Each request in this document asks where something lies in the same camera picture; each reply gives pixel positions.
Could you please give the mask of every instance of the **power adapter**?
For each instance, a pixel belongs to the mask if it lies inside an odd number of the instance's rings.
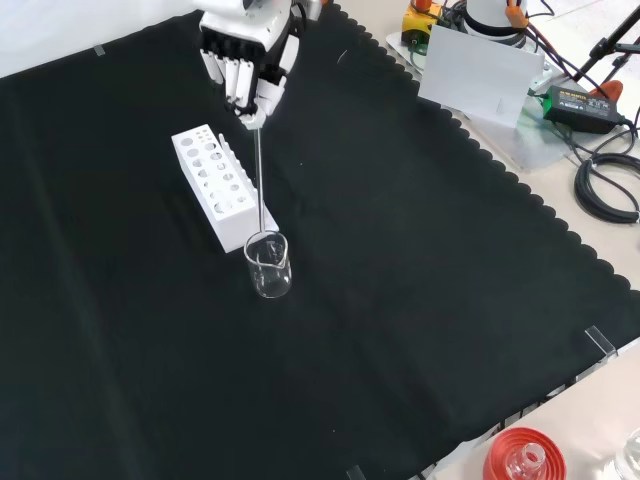
[[[567,125],[574,132],[605,134],[625,121],[616,103],[607,98],[558,86],[550,87],[542,98],[543,118]]]

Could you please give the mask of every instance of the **yellow device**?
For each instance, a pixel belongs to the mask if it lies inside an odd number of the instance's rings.
[[[431,28],[438,23],[442,6],[431,0],[412,0],[402,18],[402,43],[406,45],[426,45],[429,43]]]

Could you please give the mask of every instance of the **robot finger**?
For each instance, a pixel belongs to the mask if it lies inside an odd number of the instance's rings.
[[[278,103],[280,103],[286,84],[286,77],[280,79],[279,85],[274,85],[262,79],[258,80],[256,104],[265,111],[267,116],[272,115]]]
[[[222,82],[224,82],[224,75],[222,74],[222,71],[220,71],[220,66],[213,54],[200,50],[200,55],[202,55],[202,61],[204,62],[204,66],[206,67],[211,80],[218,85],[222,85]]]
[[[237,99],[238,75],[240,62],[224,57],[225,96],[229,103],[235,103]]]
[[[255,71],[255,65],[253,62],[247,62],[245,60],[240,60],[240,67],[238,69],[238,81],[236,84],[235,96],[236,102],[235,104],[238,107],[246,108],[248,105],[253,103],[253,98],[251,98],[251,87],[254,85],[253,83],[253,74]]]

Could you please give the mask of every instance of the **metal stand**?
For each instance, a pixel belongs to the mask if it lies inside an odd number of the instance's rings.
[[[640,53],[640,38],[636,40],[633,45],[618,43],[620,39],[629,31],[633,26],[640,21],[640,6],[638,6],[627,19],[622,22],[615,32],[611,34],[609,38],[603,38],[598,44],[593,47],[589,53],[589,60],[582,66],[580,71],[573,76],[574,81],[580,80],[591,68],[602,60],[605,56],[612,53],[624,53],[622,57],[616,58],[613,62],[614,69],[607,76],[605,81],[609,81],[613,76],[627,63],[629,57],[634,53]]]

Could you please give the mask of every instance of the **white paper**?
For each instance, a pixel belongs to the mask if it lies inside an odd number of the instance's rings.
[[[418,95],[515,128],[544,57],[434,26]]]

